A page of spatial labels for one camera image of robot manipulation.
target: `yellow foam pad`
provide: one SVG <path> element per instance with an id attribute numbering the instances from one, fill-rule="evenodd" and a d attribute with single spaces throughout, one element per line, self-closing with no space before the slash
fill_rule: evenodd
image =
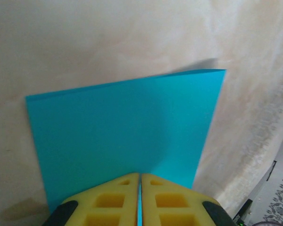
<path id="1" fill-rule="evenodd" d="M 215 199 L 152 174 L 141 177 L 143 226 L 215 226 L 203 207 Z"/>
<path id="2" fill-rule="evenodd" d="M 138 186 L 132 173 L 69 197 L 78 206 L 66 226 L 136 226 Z"/>

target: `folded blue card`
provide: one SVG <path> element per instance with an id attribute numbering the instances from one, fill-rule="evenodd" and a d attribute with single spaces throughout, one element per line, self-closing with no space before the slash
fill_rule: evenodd
<path id="1" fill-rule="evenodd" d="M 191 187 L 225 70 L 26 97 L 50 211 L 131 172 Z"/>

